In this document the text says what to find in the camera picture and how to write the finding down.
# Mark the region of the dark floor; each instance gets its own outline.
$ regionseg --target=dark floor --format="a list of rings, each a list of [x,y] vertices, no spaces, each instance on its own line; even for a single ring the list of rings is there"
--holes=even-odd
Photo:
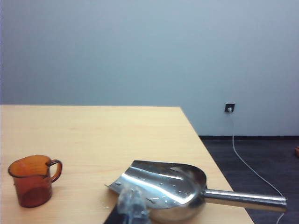
[[[234,154],[231,140],[203,140],[234,191],[279,195]],[[279,224],[299,223],[299,140],[237,140],[239,155],[287,198],[287,212]],[[247,209],[255,224],[275,224],[281,213]]]

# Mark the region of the white wall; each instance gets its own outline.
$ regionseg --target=white wall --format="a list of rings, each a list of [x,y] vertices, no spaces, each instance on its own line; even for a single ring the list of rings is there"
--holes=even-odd
[[[2,0],[1,103],[179,105],[199,135],[299,135],[298,0]]]

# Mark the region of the electrical outlet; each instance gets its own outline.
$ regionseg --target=electrical outlet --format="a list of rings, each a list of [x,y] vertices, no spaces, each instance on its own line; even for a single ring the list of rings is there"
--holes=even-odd
[[[234,109],[235,109],[235,104],[225,104],[224,112],[227,112],[227,113],[231,112],[232,113],[232,112],[234,112]]]

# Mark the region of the measuring cup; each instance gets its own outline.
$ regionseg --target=measuring cup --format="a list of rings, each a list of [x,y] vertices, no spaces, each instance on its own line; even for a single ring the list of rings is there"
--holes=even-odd
[[[54,164],[57,170],[50,176],[50,166]],[[8,173],[14,179],[20,206],[32,208],[47,202],[52,196],[52,183],[60,177],[61,171],[61,161],[45,155],[32,155],[13,162]]]

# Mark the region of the metal scoop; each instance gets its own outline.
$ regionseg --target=metal scoop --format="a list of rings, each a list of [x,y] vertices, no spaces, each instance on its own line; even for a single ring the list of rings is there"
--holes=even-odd
[[[205,202],[244,208],[286,211],[286,198],[212,190],[205,173],[194,166],[170,162],[134,161],[108,186],[120,193],[138,187],[152,219],[161,223],[182,221],[197,214]]]

